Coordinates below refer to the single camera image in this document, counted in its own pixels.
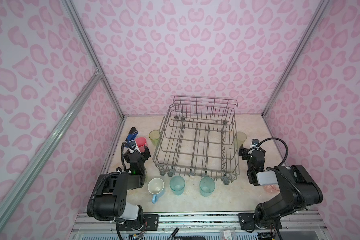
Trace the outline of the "pink plastic cup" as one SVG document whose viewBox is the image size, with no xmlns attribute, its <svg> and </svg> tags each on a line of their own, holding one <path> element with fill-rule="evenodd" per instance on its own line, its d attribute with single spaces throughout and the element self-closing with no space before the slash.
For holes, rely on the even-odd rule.
<svg viewBox="0 0 360 240">
<path fill-rule="evenodd" d="M 144 137 L 136 138 L 136 139 L 135 139 L 135 142 L 136 142 L 137 147 L 138 147 L 138 149 L 140 150 L 141 153 L 143 153 L 143 152 L 146 151 L 146 150 L 145 150 L 145 146 L 146 146 L 146 144 L 147 144 L 146 138 L 144 138 Z"/>
</svg>

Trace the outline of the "yellow-green translucent cup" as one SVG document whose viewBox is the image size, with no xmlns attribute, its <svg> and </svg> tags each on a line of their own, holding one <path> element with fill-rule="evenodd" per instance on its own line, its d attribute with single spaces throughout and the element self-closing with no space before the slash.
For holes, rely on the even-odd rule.
<svg viewBox="0 0 360 240">
<path fill-rule="evenodd" d="M 161 138 L 161 132 L 159 130 L 153 130 L 149 133 L 149 138 L 151 140 L 151 143 L 154 146 L 157 146 Z"/>
</svg>

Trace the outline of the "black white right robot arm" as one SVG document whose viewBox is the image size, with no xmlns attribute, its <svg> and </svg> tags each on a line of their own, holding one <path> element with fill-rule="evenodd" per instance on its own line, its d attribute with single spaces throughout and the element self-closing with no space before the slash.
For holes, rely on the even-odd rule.
<svg viewBox="0 0 360 240">
<path fill-rule="evenodd" d="M 252 233 L 255 229 L 274 227 L 280 230 L 281 218 L 306 207 L 320 204 L 323 193 L 302 165 L 265 168 L 265 150 L 240 146 L 239 156 L 247 162 L 247 177 L 254 186 L 277 185 L 279 193 L 272 199 L 259 203 L 251 220 L 242 220 L 242 229 Z"/>
</svg>

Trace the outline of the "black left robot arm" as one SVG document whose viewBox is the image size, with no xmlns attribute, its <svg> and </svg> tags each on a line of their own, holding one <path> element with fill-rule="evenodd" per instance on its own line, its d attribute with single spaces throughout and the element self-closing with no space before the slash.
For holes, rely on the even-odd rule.
<svg viewBox="0 0 360 240">
<path fill-rule="evenodd" d="M 127 201 L 128 190 L 140 189 L 146 181 L 145 162 L 151 157 L 148 147 L 144 151 L 123 155 L 122 162 L 129 163 L 127 170 L 119 169 L 100 175 L 87 205 L 87 215 L 98 221 L 122 223 L 132 230 L 140 230 L 145 225 L 141 206 Z"/>
</svg>

